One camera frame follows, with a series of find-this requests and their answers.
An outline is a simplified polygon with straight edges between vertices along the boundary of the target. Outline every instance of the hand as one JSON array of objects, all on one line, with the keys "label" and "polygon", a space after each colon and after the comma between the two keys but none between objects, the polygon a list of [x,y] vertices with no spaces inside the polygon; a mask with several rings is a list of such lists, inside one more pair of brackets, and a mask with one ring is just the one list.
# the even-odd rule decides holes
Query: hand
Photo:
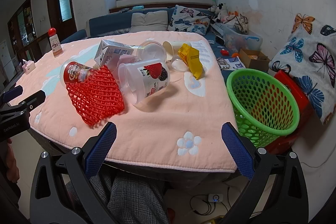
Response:
[{"label": "hand", "polygon": [[16,166],[16,159],[14,157],[14,152],[11,147],[12,140],[7,139],[7,143],[8,143],[7,144],[8,150],[6,155],[6,165],[8,170],[6,175],[8,180],[10,180],[13,183],[16,183],[20,178],[19,169]]}]

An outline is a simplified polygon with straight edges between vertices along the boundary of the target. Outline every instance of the yellow snack bag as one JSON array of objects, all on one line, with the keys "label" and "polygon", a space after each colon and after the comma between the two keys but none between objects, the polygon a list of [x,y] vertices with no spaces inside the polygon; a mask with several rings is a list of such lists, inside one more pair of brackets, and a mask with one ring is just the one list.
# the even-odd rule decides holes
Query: yellow snack bag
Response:
[{"label": "yellow snack bag", "polygon": [[200,51],[184,43],[178,50],[178,56],[189,67],[191,73],[198,80],[203,72],[203,66],[200,62]]}]

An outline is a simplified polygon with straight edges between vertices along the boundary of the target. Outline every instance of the plaid pants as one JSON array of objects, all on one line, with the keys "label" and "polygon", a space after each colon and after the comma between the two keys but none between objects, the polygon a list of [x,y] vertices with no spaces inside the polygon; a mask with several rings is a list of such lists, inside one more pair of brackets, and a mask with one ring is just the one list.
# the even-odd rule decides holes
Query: plaid pants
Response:
[{"label": "plaid pants", "polygon": [[[90,183],[120,224],[169,224],[163,202],[164,182],[103,165]],[[71,182],[66,188],[77,211],[88,218]]]}]

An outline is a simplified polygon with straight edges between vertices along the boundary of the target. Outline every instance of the metal screw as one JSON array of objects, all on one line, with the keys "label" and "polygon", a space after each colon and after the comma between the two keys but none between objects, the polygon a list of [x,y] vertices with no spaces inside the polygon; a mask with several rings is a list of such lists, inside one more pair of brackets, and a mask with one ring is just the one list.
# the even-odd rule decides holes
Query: metal screw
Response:
[{"label": "metal screw", "polygon": [[295,159],[297,157],[297,155],[294,153],[294,152],[290,152],[289,153],[289,156],[292,158],[292,159]]},{"label": "metal screw", "polygon": [[47,151],[41,153],[41,158],[46,158],[49,155]]},{"label": "metal screw", "polygon": [[80,151],[81,149],[79,147],[75,147],[71,150],[71,153],[73,153],[74,155],[77,155]]},{"label": "metal screw", "polygon": [[259,153],[259,154],[262,154],[262,155],[265,155],[265,154],[266,154],[266,149],[263,148],[263,147],[259,147],[259,148],[258,148],[258,153]]}]

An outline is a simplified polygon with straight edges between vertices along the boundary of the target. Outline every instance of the green basket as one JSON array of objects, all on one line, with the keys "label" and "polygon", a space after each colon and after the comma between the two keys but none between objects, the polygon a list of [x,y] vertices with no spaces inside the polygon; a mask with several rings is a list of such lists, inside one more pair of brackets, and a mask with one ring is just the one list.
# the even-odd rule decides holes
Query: green basket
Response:
[{"label": "green basket", "polygon": [[226,81],[238,132],[256,146],[291,134],[299,124],[299,108],[277,79],[254,69],[238,69]]}]

